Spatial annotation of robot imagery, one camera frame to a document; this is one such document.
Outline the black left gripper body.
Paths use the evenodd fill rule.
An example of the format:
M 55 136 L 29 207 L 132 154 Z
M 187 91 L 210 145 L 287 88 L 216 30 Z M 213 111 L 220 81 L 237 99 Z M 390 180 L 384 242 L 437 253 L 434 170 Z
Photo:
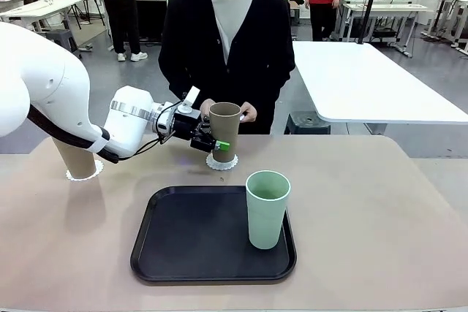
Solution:
M 191 140 L 200 136 L 201 113 L 192 110 L 190 113 L 181 113 L 176 110 L 173 114 L 173 136 L 182 140 Z

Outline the person's right hand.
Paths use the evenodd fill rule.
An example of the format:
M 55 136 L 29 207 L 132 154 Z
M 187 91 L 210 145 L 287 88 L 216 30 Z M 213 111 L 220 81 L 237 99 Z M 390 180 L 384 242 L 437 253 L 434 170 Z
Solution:
M 209 118 L 210 109 L 214 104 L 215 101 L 212 99 L 206 99 L 202 102 L 202 104 L 200 105 L 200 113 L 202 119 Z

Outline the person's left hand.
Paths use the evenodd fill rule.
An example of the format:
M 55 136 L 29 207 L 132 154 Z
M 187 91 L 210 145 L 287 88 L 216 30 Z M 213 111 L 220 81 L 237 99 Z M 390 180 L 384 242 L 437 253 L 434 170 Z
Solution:
M 241 123 L 255 122 L 257 119 L 257 109 L 249 102 L 244 102 L 241 105 Z

